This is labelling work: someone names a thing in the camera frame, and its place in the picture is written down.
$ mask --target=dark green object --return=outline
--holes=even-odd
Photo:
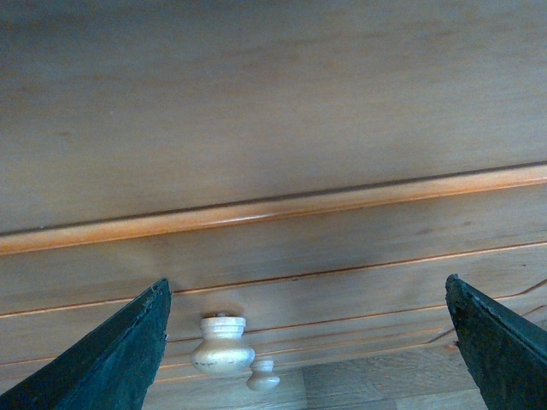
[[[162,279],[49,365],[0,396],[0,409],[138,410],[165,351]]]
[[[547,408],[547,332],[451,275],[458,347],[490,410]]]

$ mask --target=light wood surface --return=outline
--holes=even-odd
[[[486,409],[457,348],[306,366],[303,376],[310,409]]]
[[[361,189],[95,222],[0,237],[0,255],[218,228],[547,183],[547,166],[514,167]]]
[[[517,306],[526,307],[521,312],[526,313],[543,305],[538,298],[543,297],[546,288],[534,287],[544,282],[544,257],[545,247],[513,249],[187,292],[173,299],[168,332],[172,341],[199,338],[201,317],[219,309],[242,314],[247,319],[247,330],[258,331],[411,309],[443,308],[446,275],[460,272],[464,267],[468,271],[462,272],[462,278],[492,296],[522,294],[510,297],[507,302],[521,301]],[[525,273],[515,274],[520,270]],[[6,335],[6,348],[0,353],[0,362],[59,354],[121,306],[123,303],[111,303],[4,317],[0,319],[0,330]],[[43,345],[37,335],[49,343]]]
[[[537,185],[5,255],[0,258],[0,314],[116,298],[128,301],[161,277],[170,280],[175,292],[207,291],[546,241],[546,203],[547,190]],[[517,272],[526,277],[523,266]]]
[[[546,16],[398,0],[8,20],[0,231],[545,161]]]
[[[249,374],[235,378],[200,378],[186,383],[153,384],[144,401],[144,410],[305,410],[308,408],[302,371],[278,372],[279,386],[267,393],[251,391],[245,385]]]
[[[148,408],[306,408],[298,369],[350,359],[337,406],[474,408],[445,278],[547,322],[547,3],[82,10],[0,13],[0,391],[163,277]],[[189,365],[218,311],[271,400]]]
[[[488,410],[479,389],[404,397],[395,402],[397,410]]]

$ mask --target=white knob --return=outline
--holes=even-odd
[[[250,369],[252,376],[247,380],[247,387],[254,391],[268,391],[279,384],[279,376],[272,372],[274,369],[273,360],[257,360]]]
[[[203,341],[191,353],[198,371],[226,376],[241,372],[255,359],[255,350],[241,339],[244,318],[216,317],[202,320]]]

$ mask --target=wood grain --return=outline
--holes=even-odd
[[[457,348],[412,348],[303,368],[309,408],[486,409]]]
[[[545,16],[167,1],[4,25],[0,231],[545,161]]]
[[[396,404],[397,410],[488,410],[479,389],[404,397]]]
[[[544,248],[517,249],[187,292],[173,299],[168,333],[172,341],[199,338],[202,316],[218,311],[242,314],[247,319],[247,331],[259,331],[443,307],[444,280],[452,272],[460,272],[462,278],[491,296],[525,292],[507,303],[518,301],[517,310],[526,313],[544,305],[545,286],[526,293],[543,283],[544,257]],[[0,331],[6,335],[6,346],[0,362],[59,354],[121,306],[123,303],[100,304],[4,317]]]
[[[128,300],[161,277],[174,291],[205,290],[545,241],[545,204],[538,185],[5,255],[0,314]]]
[[[279,386],[267,394],[251,391],[245,385],[249,375],[231,378],[200,378],[193,382],[152,384],[144,400],[144,410],[209,410],[263,408],[304,410],[308,408],[302,372],[278,373]]]
[[[251,204],[175,211],[6,235],[0,237],[0,255],[234,226],[545,183],[547,183],[547,166],[514,167],[354,190],[301,195]]]

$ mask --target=wooden panel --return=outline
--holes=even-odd
[[[476,388],[457,349],[446,348],[414,348],[366,359],[306,366],[303,375],[310,405],[320,401],[325,408],[330,403],[355,404],[359,400]]]
[[[302,372],[279,372],[279,386],[266,394],[245,385],[249,375],[232,378],[200,378],[193,382],[155,383],[144,400],[144,410],[209,410],[211,408],[258,410],[308,408]]]
[[[0,313],[134,297],[160,277],[181,291],[545,241],[545,204],[534,186],[7,255]]]
[[[187,6],[3,26],[0,231],[545,160],[543,2]]]
[[[251,331],[246,332],[244,338],[259,355],[265,355],[271,352],[287,352],[333,343],[381,343],[382,339],[402,336],[405,333],[431,329],[447,331],[451,325],[450,316],[442,307],[428,309],[426,313],[422,311],[388,313],[365,318]],[[429,334],[421,340],[426,340],[428,337],[430,337]],[[200,342],[201,339],[168,341],[162,371],[175,367],[177,369],[174,370],[173,375],[162,377],[195,377],[197,372],[194,372],[190,366],[189,354]],[[14,375],[20,375],[23,379],[49,362],[50,359],[43,359],[0,364],[0,380],[12,378]],[[280,363],[280,365],[286,367],[286,363]]]
[[[397,410],[488,410],[479,389],[404,397],[396,404]]]
[[[486,409],[457,348],[306,366],[303,376],[309,408],[367,408],[370,401],[393,400],[397,410]]]
[[[248,320],[248,331],[302,325],[326,320],[370,316],[401,310],[444,306],[446,275],[462,278],[491,296],[513,295],[544,280],[543,247],[507,250],[427,263],[408,263],[365,270],[312,275],[294,280],[258,282],[210,289],[173,299],[168,333],[171,340],[200,337],[203,314],[229,311]],[[525,273],[519,274],[526,265]],[[546,287],[507,300],[518,308],[543,306]],[[0,332],[6,343],[0,362],[59,354],[107,319],[122,303],[103,304],[4,317]]]

